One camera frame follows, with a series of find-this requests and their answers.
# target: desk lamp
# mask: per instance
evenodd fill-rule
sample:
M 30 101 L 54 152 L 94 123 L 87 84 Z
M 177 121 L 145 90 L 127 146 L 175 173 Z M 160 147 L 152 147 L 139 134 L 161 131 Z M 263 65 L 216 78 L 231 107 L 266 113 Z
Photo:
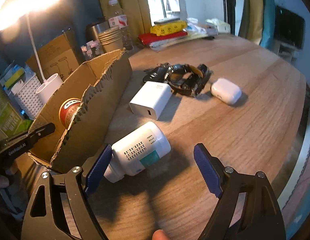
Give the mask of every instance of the desk lamp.
M 45 10 L 48 7 L 56 4 L 59 0 L 13 0 L 7 5 L 3 6 L 5 1 L 6 0 L 0 0 L 0 31 L 15 24 L 20 17 L 24 15 L 26 16 L 32 48 L 35 53 L 41 77 L 44 81 L 43 84 L 37 89 L 36 94 L 42 103 L 45 104 L 53 95 L 53 93 L 61 86 L 63 81 L 57 73 L 48 78 L 48 80 L 45 79 L 30 28 L 29 13 Z

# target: paper cup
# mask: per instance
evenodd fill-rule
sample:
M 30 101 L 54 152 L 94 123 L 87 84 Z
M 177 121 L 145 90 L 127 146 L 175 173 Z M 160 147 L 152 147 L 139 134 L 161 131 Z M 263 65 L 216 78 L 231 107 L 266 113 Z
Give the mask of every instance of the paper cup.
M 106 32 L 103 32 L 103 33 L 99 33 L 98 36 L 107 36 L 109 34 L 112 34 L 112 33 L 119 33 L 121 32 L 120 28 L 113 28 L 113 29 L 110 29 L 110 31 L 106 31 Z
M 122 34 L 120 32 L 119 33 L 113 33 L 113 34 L 103 36 L 103 37 L 99 37 L 99 40 L 103 41 L 103 40 L 108 40 L 108 39 L 119 37 L 119 36 L 122 36 Z
M 113 33 L 113 32 L 116 32 L 116 31 L 120 31 L 120 28 L 119 28 L 118 26 L 113 27 L 113 28 L 110 28 L 110 29 L 107 29 L 107 30 L 105 30 L 105 31 L 102 32 L 102 33 L 98 33 L 98 36 L 107 35 L 107 34 L 109 34 L 109 33 Z
M 110 41 L 114 41 L 114 40 L 117 40 L 117 39 L 122 39 L 122 34 L 121 33 L 118 33 L 116 35 L 112 35 L 112 36 L 109 36 L 109 37 L 101 38 L 101 39 L 99 39 L 99 41 L 100 41 L 101 44 L 103 44 L 103 43 L 108 43 Z
M 116 40 L 102 43 L 102 46 L 106 52 L 111 52 L 117 49 L 122 49 L 124 44 L 122 42 L 122 38 L 117 38 Z

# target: white cylindrical container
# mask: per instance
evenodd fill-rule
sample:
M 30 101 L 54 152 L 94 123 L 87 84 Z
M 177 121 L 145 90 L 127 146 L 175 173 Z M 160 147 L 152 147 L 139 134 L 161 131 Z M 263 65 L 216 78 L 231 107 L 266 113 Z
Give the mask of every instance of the white cylindrical container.
M 36 90 L 36 94 L 40 101 L 45 104 L 62 84 L 63 80 L 58 73 L 53 74 Z
M 134 176 L 170 152 L 171 146 L 163 132 L 148 122 L 112 146 L 113 157 L 105 178 L 115 183 L 125 174 Z

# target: metal screw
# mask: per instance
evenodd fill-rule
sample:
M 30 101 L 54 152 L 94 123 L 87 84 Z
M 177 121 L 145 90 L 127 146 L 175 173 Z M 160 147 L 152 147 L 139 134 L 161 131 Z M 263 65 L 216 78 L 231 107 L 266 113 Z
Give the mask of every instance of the metal screw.
M 232 167 L 225 167 L 227 173 L 233 173 L 234 169 Z
M 43 173 L 41 174 L 41 177 L 42 177 L 43 179 L 48 178 L 48 176 L 49 176 L 49 173 L 48 173 L 48 172 L 43 172 Z
M 80 171 L 80 169 L 81 169 L 81 168 L 78 167 L 78 166 L 73 167 L 73 168 L 72 168 L 72 172 L 73 172 L 73 173 L 78 173 L 78 172 Z
M 262 171 L 259 171 L 259 172 L 257 173 L 257 176 L 259 176 L 260 178 L 265 178 L 265 173 L 262 172 Z

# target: yellow package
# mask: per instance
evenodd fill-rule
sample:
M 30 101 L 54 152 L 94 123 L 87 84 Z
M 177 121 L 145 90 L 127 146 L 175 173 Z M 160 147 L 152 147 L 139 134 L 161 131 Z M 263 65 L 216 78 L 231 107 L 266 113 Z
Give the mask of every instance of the yellow package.
M 165 24 L 165 25 L 152 26 L 150 28 L 150 32 L 152 34 L 156 34 L 157 36 L 166 36 L 169 34 L 180 32 L 186 27 L 187 27 L 187 23 L 185 21 L 176 21 L 176 22 Z

